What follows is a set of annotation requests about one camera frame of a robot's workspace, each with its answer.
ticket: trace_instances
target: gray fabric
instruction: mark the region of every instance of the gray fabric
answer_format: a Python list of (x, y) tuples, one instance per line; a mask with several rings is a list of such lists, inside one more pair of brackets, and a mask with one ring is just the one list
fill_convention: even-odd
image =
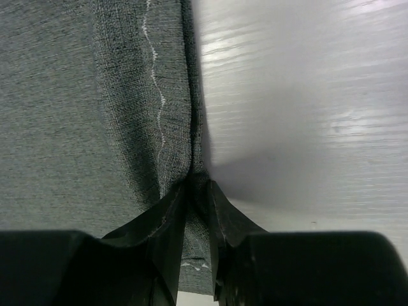
[[(201, 95), (187, 0), (2, 1), (0, 228), (97, 237), (189, 175), (200, 202)], [(211, 294), (190, 209), (180, 289)]]

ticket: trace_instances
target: white thread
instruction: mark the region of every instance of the white thread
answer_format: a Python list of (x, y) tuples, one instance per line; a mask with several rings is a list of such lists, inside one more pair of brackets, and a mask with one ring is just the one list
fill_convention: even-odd
[(190, 263), (183, 263), (181, 266), (191, 266), (191, 267), (193, 267), (194, 269), (196, 269), (196, 271), (200, 271), (201, 268), (207, 268), (207, 269), (209, 269), (209, 267), (208, 267), (206, 264), (202, 264), (201, 268), (197, 268), (196, 266), (193, 266), (193, 265), (190, 264)]
[(163, 93), (161, 92), (159, 86), (157, 85), (156, 72), (154, 71), (154, 67), (156, 65), (156, 59), (157, 59), (157, 52), (156, 50), (154, 50), (154, 47), (152, 45), (152, 42), (150, 41), (149, 35), (147, 34), (146, 24), (147, 24), (147, 14), (149, 13), (149, 10), (150, 10), (150, 3), (151, 3), (151, 0), (146, 0), (146, 13), (145, 13), (145, 16), (143, 17), (142, 30), (143, 30), (143, 34), (146, 37), (147, 42), (150, 45), (150, 49), (152, 49), (153, 59), (152, 59), (152, 68), (150, 70), (150, 77), (153, 80), (154, 86), (157, 88), (157, 91), (159, 92), (160, 101), (161, 101), (161, 107), (159, 109), (159, 112), (157, 113), (157, 125), (159, 126), (159, 130), (161, 134), (161, 148), (160, 148), (159, 153), (157, 154), (157, 159), (160, 159), (161, 151), (163, 150), (164, 144), (166, 143), (166, 140), (164, 139), (163, 130), (161, 129), (161, 112), (163, 111), (163, 107), (166, 104), (166, 98), (163, 96)]

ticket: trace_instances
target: wood grain texture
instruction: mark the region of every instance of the wood grain texture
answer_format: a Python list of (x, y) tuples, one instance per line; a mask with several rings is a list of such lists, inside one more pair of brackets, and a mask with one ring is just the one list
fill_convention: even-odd
[(193, 3), (230, 200), (271, 231), (380, 231), (408, 263), (408, 0)]

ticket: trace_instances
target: dark gray fabric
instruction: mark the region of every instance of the dark gray fabric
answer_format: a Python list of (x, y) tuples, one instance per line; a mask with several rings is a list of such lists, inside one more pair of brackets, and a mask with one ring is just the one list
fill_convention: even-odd
[[(187, 176), (203, 207), (188, 1), (3, 1), (0, 25), (2, 229), (100, 237)], [(209, 268), (190, 209), (180, 289), (210, 294)]]

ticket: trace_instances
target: cloth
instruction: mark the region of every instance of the cloth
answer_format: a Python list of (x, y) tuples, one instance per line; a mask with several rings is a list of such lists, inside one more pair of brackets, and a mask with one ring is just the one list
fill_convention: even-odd
[(102, 237), (188, 176), (180, 290), (211, 294), (189, 1), (2, 1), (0, 25), (0, 228)]

